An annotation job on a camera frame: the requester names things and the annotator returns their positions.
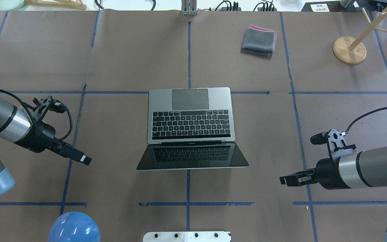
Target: black band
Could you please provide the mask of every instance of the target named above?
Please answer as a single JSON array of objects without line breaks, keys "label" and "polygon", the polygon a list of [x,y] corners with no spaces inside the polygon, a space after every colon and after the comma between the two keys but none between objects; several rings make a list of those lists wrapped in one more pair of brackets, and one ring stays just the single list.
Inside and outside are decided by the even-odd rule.
[{"label": "black band", "polygon": [[362,152],[363,151],[359,152],[358,155],[356,156],[356,171],[358,172],[358,175],[361,178],[361,180],[364,182],[364,184],[369,187],[372,187],[370,184],[368,184],[368,182],[365,180],[364,176],[361,173],[361,167],[359,166],[359,157],[361,156]]},{"label": "black band", "polygon": [[13,121],[14,116],[16,116],[17,107],[13,106],[13,112],[11,113],[10,117],[7,119],[6,123],[0,128],[0,133],[7,128],[7,126]]}]

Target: white label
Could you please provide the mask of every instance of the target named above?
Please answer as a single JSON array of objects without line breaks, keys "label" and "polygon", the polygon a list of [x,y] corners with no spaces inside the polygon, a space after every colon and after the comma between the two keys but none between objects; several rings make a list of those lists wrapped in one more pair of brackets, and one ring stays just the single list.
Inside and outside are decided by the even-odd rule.
[{"label": "white label", "polygon": [[329,12],[328,5],[325,3],[310,4],[310,7],[313,12]]}]

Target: open laptop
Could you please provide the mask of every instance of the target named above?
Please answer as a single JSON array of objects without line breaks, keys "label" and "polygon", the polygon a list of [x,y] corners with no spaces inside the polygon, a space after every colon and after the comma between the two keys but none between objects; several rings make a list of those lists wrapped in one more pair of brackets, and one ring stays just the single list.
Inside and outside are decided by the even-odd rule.
[{"label": "open laptop", "polygon": [[137,170],[248,167],[234,141],[229,87],[152,89]]}]

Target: blue ball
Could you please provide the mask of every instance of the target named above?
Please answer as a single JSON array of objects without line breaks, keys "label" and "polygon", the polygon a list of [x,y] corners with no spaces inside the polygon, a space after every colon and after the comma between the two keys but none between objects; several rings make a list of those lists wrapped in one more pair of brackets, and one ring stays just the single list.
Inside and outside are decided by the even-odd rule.
[{"label": "blue ball", "polygon": [[47,242],[100,242],[95,221],[84,213],[64,213],[53,223]]}]

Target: folded cloth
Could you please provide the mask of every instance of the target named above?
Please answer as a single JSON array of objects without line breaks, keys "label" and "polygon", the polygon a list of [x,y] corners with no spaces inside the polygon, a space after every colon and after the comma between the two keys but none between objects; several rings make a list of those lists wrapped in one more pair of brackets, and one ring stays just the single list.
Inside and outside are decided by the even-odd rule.
[{"label": "folded cloth", "polygon": [[274,52],[277,34],[274,30],[250,25],[244,34],[241,49],[257,55],[268,56]]}]

